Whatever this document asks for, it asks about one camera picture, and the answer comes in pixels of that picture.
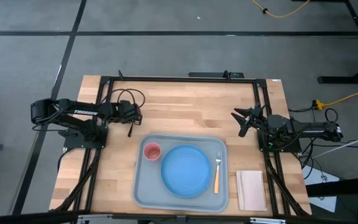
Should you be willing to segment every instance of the fork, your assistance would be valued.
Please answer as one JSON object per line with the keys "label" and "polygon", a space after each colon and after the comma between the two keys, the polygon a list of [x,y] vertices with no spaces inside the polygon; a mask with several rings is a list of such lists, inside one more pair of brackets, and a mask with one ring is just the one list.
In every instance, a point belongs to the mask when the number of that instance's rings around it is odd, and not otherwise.
{"label": "fork", "polygon": [[216,152],[216,176],[215,176],[215,188],[214,193],[219,193],[219,164],[222,160],[222,152],[218,151]]}

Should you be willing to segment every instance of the blue plate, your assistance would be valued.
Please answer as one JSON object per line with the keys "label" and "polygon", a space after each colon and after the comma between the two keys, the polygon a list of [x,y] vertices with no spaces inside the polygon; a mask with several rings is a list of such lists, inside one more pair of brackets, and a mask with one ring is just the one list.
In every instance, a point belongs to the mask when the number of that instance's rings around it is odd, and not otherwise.
{"label": "blue plate", "polygon": [[201,194],[211,180],[211,164],[206,154],[191,145],[174,147],[161,164],[162,181],[169,191],[179,197]]}

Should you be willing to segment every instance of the plastic tray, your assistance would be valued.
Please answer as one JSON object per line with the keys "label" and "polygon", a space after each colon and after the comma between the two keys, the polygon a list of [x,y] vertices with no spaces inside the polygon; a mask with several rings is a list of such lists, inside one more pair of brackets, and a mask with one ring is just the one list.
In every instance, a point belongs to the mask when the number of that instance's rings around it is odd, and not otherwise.
{"label": "plastic tray", "polygon": [[[156,142],[161,146],[159,161],[149,161],[143,155],[147,143]],[[173,195],[163,184],[161,162],[167,152],[175,146],[191,144],[200,148],[211,163],[211,181],[208,188],[192,198],[181,198]],[[216,152],[222,151],[222,162],[219,166],[219,193],[214,194],[216,174]],[[196,212],[221,212],[229,202],[227,187],[227,149],[223,141],[217,138],[201,136],[183,136],[171,134],[150,134],[140,142],[137,156],[133,198],[138,206],[168,210],[186,210]]]}

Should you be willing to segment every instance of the floor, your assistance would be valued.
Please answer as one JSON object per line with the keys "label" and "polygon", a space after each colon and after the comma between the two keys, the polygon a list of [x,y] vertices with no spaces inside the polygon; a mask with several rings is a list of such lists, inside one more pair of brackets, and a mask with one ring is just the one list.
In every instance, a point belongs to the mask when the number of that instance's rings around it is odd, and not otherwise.
{"label": "floor", "polygon": [[[260,2],[276,14],[301,4],[289,0]],[[71,31],[80,3],[0,0],[0,30]],[[358,0],[351,3],[358,14]],[[357,27],[345,4],[333,2],[311,2],[291,17],[274,19],[248,0],[88,0],[78,30],[357,31]],[[68,39],[0,36],[0,142],[4,144],[0,151],[0,215],[11,212],[36,135],[31,130],[29,105],[50,96]],[[277,78],[283,82],[288,107],[298,109],[309,107],[313,99],[331,102],[358,91],[358,85],[319,85],[316,81],[320,75],[358,72],[358,38],[76,37],[58,98],[76,99],[83,75],[117,75],[119,69],[124,75],[184,77],[188,72],[229,70],[249,78]],[[358,139],[358,97],[333,108],[339,113],[344,140]],[[309,113],[294,117],[312,120]],[[316,118],[323,121],[324,114],[317,112]],[[47,134],[24,213],[48,210],[62,145],[58,134]],[[314,153],[328,149],[315,147]],[[319,163],[324,171],[341,178],[358,177],[358,149],[327,154]],[[318,208],[313,211],[322,213]]]}

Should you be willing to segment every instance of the white cable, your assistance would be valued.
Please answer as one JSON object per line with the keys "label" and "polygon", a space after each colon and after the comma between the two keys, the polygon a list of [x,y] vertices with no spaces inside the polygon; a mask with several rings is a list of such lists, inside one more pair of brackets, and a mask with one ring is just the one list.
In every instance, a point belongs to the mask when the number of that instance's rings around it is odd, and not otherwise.
{"label": "white cable", "polygon": [[313,158],[313,159],[316,159],[317,157],[320,157],[320,156],[322,156],[322,155],[324,155],[324,154],[327,154],[327,153],[336,151],[336,150],[338,150],[338,149],[342,149],[343,147],[350,146],[350,145],[353,145],[353,144],[356,144],[356,143],[358,143],[358,140],[357,140],[357,141],[354,141],[354,142],[350,142],[350,143],[345,144],[345,145],[343,145],[343,146],[336,147],[335,149],[328,150],[328,151],[326,151],[326,152],[321,153],[320,155],[313,156],[312,158]]}

